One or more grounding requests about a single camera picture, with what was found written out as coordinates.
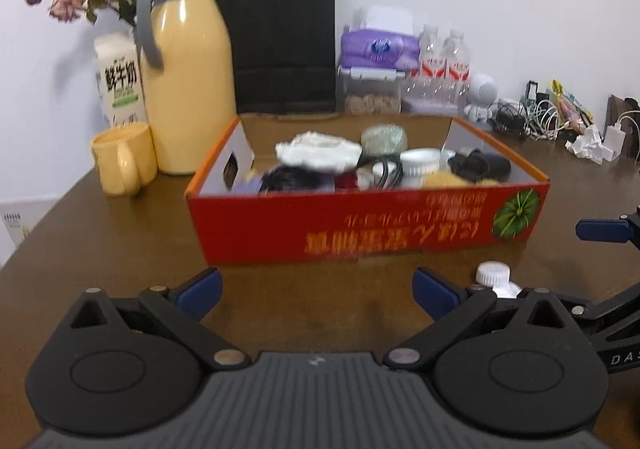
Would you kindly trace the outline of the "red fabric flower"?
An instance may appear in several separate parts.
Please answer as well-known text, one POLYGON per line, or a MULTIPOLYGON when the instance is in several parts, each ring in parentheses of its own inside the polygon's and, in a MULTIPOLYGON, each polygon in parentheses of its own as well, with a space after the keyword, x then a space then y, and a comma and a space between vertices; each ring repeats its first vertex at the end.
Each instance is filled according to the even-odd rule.
POLYGON ((336 190, 352 190, 358 188, 358 174, 356 171, 345 172, 334 176, 336 190))

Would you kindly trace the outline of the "crumpled white paper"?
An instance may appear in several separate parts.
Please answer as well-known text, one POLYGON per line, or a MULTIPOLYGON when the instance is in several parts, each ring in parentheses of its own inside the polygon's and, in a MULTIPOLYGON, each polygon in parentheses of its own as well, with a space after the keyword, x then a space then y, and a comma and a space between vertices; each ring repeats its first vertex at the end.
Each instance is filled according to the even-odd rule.
POLYGON ((566 142, 565 148, 578 159, 590 160, 597 165, 614 160, 614 151, 603 143, 596 125, 590 125, 574 142, 566 142))

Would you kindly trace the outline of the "white small pill bottle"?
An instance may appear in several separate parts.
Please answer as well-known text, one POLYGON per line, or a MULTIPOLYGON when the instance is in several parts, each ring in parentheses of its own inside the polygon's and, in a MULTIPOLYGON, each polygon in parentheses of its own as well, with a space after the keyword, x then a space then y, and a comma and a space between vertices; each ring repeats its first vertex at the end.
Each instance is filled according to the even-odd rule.
POLYGON ((483 261, 477 266, 476 283, 494 291, 499 299, 516 299, 522 289, 511 280, 511 269, 501 261, 483 261))

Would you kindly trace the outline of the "white robot figurine speaker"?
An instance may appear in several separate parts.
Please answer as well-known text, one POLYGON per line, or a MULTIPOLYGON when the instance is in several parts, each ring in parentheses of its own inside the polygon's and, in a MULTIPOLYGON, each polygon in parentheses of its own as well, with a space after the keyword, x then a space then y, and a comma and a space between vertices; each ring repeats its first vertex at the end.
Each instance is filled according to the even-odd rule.
POLYGON ((471 122, 487 123, 492 117, 491 107, 497 99, 495 80, 487 74, 474 73, 466 91, 465 117, 471 122))

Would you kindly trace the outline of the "white milk carton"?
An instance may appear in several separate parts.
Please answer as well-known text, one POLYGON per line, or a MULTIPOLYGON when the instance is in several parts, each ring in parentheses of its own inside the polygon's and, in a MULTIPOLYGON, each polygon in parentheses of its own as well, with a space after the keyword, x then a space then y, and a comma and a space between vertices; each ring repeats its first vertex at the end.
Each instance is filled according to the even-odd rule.
POLYGON ((132 35, 116 32, 99 36, 93 50, 102 113, 108 126, 148 122, 139 54, 132 35))

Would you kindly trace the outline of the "clear container with seeds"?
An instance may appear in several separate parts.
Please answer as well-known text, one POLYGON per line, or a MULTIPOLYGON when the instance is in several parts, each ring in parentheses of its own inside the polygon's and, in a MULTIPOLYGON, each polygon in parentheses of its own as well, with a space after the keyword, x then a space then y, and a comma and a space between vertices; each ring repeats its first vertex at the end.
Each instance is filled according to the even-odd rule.
POLYGON ((380 68, 345 68, 336 74, 336 106, 352 114, 397 114, 405 72, 380 68))

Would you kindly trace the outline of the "purple tissue pack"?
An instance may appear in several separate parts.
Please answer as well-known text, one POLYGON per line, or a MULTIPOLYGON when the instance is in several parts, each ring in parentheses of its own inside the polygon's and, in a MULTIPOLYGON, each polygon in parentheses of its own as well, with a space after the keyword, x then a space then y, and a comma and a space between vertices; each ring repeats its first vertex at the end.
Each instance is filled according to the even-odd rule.
POLYGON ((418 70, 420 42, 413 24, 413 14, 402 7, 358 9, 341 36, 340 65, 346 69, 418 70))

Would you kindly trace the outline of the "red cardboard pumpkin box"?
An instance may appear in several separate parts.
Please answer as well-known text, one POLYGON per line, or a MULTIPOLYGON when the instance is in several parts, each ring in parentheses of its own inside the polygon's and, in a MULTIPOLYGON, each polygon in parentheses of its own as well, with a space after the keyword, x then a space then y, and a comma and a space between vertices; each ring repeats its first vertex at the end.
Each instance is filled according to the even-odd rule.
POLYGON ((188 188, 186 202, 210 265, 297 263, 404 251, 478 247, 530 236, 547 197, 544 172, 456 117, 384 114, 241 114, 188 188), (480 150, 511 162, 498 186, 258 194, 250 174, 277 163, 274 147, 317 132, 358 142, 376 124, 405 130, 409 146, 480 150))

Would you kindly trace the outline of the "purple fabric pouch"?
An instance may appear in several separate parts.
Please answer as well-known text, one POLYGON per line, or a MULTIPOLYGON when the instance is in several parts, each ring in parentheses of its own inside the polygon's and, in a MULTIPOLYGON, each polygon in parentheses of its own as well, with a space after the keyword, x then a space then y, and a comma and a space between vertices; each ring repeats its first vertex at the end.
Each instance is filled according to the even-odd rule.
POLYGON ((285 180, 266 180, 265 178, 253 178, 247 182, 239 183, 232 190, 235 195, 257 195, 263 192, 334 192, 334 180, 322 178, 318 180, 299 180, 298 178, 285 178, 285 180))

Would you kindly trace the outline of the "yellow white plush toy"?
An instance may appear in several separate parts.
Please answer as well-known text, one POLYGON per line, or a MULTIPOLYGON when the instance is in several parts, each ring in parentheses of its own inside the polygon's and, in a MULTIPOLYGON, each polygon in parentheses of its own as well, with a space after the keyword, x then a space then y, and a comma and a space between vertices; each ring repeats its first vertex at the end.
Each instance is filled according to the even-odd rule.
POLYGON ((480 180, 479 182, 471 182, 449 171, 437 171, 427 174, 423 177, 422 188, 425 189, 444 189, 444 188, 461 188, 461 187, 496 187, 500 183, 498 180, 480 180))

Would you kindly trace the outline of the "white power adapter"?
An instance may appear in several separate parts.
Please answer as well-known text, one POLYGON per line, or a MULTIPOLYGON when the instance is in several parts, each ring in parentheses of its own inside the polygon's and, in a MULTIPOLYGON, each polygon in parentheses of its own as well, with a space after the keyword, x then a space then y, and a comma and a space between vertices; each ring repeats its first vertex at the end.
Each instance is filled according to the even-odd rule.
POLYGON ((639 131, 639 125, 634 120, 634 116, 638 116, 638 110, 629 110, 623 112, 613 125, 608 125, 603 140, 604 158, 608 162, 613 162, 622 153, 626 139, 626 133, 623 131, 623 120, 628 120, 636 131, 639 131))

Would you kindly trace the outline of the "water bottle middle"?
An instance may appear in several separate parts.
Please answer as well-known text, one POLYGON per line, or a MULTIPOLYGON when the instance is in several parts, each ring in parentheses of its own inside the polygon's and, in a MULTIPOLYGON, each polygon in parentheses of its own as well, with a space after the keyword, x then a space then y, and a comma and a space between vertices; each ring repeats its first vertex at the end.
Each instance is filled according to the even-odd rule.
POLYGON ((442 49, 445 61, 442 94, 446 102, 457 105, 461 92, 469 81, 471 53, 462 31, 451 29, 442 49))

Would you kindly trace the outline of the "black paper shopping bag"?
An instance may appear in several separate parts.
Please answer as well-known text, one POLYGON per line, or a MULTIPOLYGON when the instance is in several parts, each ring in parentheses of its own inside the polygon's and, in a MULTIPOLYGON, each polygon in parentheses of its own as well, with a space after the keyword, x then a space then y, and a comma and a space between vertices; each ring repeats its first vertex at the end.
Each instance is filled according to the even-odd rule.
POLYGON ((236 111, 335 111, 335 0, 216 2, 232 45, 236 111))

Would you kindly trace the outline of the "white ribbed bottle cap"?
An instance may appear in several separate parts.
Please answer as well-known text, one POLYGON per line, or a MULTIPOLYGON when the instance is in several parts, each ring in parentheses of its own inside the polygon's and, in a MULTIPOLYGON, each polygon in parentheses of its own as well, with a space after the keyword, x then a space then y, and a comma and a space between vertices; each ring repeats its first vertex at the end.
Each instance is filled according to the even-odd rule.
POLYGON ((400 154, 405 178, 422 178, 440 169, 442 150, 436 148, 409 149, 400 154))

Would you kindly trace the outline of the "water bottle left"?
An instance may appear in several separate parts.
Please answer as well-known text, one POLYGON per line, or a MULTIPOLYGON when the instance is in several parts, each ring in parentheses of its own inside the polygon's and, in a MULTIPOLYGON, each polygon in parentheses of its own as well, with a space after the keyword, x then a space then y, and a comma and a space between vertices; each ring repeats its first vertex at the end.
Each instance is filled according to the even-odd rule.
POLYGON ((445 57, 438 27, 424 24, 420 35, 420 69, 424 97, 434 98, 442 87, 445 74, 445 57))

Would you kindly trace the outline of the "colourful snack packet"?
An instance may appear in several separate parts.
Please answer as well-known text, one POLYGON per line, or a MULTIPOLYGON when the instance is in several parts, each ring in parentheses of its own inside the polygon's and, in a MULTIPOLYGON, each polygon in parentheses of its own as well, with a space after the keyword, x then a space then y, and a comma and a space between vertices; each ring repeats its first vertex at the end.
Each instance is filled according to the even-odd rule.
POLYGON ((565 91, 558 80, 551 82, 551 93, 561 125, 577 134, 584 134, 593 124, 592 113, 572 93, 565 91))

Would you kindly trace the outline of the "yellow thermos jug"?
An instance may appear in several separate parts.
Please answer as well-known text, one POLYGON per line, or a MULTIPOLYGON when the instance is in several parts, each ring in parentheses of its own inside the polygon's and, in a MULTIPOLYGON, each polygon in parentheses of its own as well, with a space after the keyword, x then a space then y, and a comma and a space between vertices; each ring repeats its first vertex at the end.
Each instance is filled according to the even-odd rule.
POLYGON ((137 0, 136 38, 158 167, 192 174, 236 116, 224 17, 215 0, 137 0))

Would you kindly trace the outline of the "yellow ceramic mug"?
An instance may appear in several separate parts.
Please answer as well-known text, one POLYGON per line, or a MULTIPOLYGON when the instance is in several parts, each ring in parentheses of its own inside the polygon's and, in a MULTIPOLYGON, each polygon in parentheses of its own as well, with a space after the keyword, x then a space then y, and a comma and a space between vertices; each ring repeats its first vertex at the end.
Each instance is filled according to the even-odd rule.
POLYGON ((148 124, 118 125, 93 137, 94 166, 105 195, 135 196, 158 172, 148 124))

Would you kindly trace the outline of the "water bottle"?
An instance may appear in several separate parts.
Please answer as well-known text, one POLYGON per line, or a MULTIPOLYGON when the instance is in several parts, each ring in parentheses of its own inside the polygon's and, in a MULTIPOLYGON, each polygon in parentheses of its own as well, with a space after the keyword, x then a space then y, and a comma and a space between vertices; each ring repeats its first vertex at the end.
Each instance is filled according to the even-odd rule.
POLYGON ((446 102, 457 105, 461 92, 469 81, 471 53, 462 31, 451 29, 442 49, 445 61, 442 94, 446 102))
POLYGON ((420 35, 420 69, 424 97, 434 98, 442 87, 445 74, 445 57, 438 27, 424 24, 420 35))

